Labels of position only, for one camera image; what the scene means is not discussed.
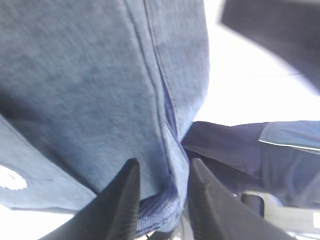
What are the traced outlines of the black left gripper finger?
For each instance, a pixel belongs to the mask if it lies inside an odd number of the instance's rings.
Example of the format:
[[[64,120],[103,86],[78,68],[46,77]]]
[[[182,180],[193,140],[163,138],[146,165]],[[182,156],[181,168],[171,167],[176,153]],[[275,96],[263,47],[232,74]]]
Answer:
[[[140,165],[129,159],[111,183],[43,240],[133,240],[140,206]]]

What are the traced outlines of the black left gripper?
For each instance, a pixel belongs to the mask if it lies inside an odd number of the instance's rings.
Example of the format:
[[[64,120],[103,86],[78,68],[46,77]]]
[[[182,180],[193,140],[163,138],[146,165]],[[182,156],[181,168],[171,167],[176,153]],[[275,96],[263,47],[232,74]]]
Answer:
[[[247,206],[224,187],[201,159],[191,160],[187,202],[194,239],[291,240],[292,236],[284,231],[320,234],[318,209],[283,206],[267,192],[245,191],[239,198]]]

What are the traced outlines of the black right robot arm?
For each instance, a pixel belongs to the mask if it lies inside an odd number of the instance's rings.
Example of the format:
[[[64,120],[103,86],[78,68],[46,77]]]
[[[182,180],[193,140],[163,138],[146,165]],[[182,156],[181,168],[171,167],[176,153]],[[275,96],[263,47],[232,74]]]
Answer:
[[[221,22],[268,49],[320,88],[318,0],[227,0]]]

